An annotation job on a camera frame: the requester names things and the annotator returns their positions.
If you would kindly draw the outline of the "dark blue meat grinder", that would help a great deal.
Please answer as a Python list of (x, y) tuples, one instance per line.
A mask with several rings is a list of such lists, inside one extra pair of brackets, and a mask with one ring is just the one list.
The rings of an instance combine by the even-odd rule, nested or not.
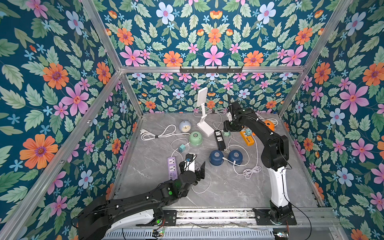
[(233, 150), (230, 151), (227, 159), (230, 163), (240, 166), (243, 163), (243, 154), (238, 150)]
[(224, 154), (220, 150), (214, 150), (210, 153), (209, 161), (212, 166), (220, 166), (224, 162)]

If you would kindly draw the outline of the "dark blue meat grinder front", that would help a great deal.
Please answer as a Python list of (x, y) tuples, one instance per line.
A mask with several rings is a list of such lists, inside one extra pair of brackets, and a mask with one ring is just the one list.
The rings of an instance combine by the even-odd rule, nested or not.
[(243, 163), (243, 154), (238, 150), (233, 150), (230, 151), (227, 159), (230, 163), (240, 166)]

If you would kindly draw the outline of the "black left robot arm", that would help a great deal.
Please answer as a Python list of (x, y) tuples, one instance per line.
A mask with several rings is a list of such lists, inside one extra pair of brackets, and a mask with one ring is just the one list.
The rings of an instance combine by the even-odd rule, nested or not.
[(185, 198), (191, 188), (206, 177), (206, 164), (195, 168), (195, 154), (187, 154), (179, 164), (181, 173), (174, 180), (160, 183), (140, 195), (107, 200), (99, 197), (78, 215), (80, 240), (101, 240), (109, 232), (130, 226), (157, 226), (164, 224), (164, 207)]

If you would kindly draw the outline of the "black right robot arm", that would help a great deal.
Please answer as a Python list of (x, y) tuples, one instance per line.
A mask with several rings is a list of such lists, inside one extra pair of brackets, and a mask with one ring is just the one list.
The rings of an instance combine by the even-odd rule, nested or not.
[(242, 108), (238, 102), (232, 102), (228, 108), (228, 120), (224, 130), (240, 132), (249, 128), (264, 145), (261, 160), (269, 171), (271, 182), (270, 220), (273, 224), (285, 222), (293, 213), (292, 204), (287, 195), (286, 170), (289, 165), (289, 140), (271, 130), (251, 108)]

